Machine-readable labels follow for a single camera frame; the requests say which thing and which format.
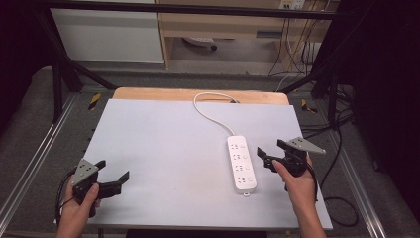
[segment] white cabinet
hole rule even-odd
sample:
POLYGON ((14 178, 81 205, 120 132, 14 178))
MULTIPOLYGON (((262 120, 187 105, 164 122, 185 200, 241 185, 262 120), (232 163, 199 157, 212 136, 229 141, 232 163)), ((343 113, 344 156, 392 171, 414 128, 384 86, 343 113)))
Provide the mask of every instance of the white cabinet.
POLYGON ((52 15, 73 60, 163 63, 156 13, 52 9, 52 15))

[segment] power strip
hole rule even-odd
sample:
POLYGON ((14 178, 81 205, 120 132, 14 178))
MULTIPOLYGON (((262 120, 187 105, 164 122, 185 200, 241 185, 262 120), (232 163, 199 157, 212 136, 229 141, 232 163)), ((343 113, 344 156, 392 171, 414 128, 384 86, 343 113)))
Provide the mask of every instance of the power strip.
POLYGON ((230 136, 228 137, 228 149, 235 191, 248 196, 257 187, 257 180, 251 163, 247 140, 243 136, 230 136))

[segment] hand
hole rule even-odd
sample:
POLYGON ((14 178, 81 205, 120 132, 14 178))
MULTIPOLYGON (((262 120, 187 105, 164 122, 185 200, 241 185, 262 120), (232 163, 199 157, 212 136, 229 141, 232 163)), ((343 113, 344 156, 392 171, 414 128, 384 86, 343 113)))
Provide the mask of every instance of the hand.
MULTIPOLYGON (((312 167, 309 157, 307 157, 307 162, 312 167)), ((282 163, 278 161, 272 161, 272 163, 286 183, 293 210, 299 222, 301 237, 326 237, 315 208, 315 181, 311 174, 305 171, 301 177, 296 178, 282 163)))
POLYGON ((83 228, 86 225, 89 217, 89 211, 92 204, 96 201, 98 196, 99 185, 94 184, 87 192, 83 202, 79 205, 73 198, 73 190, 71 182, 67 183, 65 189, 64 202, 68 201, 62 208, 61 222, 56 232, 58 238, 76 238, 81 237, 83 228))
MULTIPOLYGON (((307 157, 307 162, 312 166, 312 161, 307 157)), ((293 204, 295 212, 306 210, 315 206, 315 182, 308 171, 301 177, 294 177, 287 168, 280 162, 272 161, 283 181, 286 183, 287 191, 293 204)))

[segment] metal bracket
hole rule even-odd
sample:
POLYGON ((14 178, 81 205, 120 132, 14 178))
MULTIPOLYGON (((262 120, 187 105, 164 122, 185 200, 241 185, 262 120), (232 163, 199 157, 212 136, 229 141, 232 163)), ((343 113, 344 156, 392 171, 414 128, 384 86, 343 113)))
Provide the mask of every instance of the metal bracket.
POLYGON ((313 153, 318 153, 318 154, 323 154, 323 155, 327 153, 324 149, 321 149, 315 146, 314 144, 310 143, 306 139, 303 139, 302 137, 296 137, 295 139, 292 139, 286 143, 287 145, 301 151, 313 152, 313 153))
POLYGON ((91 175, 99 171, 99 168, 93 164, 90 164, 88 161, 81 159, 76 172, 74 173, 73 181, 71 182, 72 186, 76 186, 83 182, 85 179, 89 178, 91 175))

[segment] power outlet socket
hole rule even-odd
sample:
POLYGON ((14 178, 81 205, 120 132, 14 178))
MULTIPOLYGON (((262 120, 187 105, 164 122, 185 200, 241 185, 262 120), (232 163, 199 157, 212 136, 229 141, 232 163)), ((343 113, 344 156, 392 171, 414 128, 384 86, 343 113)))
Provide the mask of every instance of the power outlet socket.
POLYGON ((305 0, 293 0, 290 9, 291 10, 302 10, 305 0))
POLYGON ((293 0, 280 0, 280 5, 278 5, 278 9, 291 9, 293 5, 293 0))
POLYGON ((229 137, 228 149, 229 157, 231 159, 235 191, 248 196, 257 187, 257 181, 245 137, 229 137))

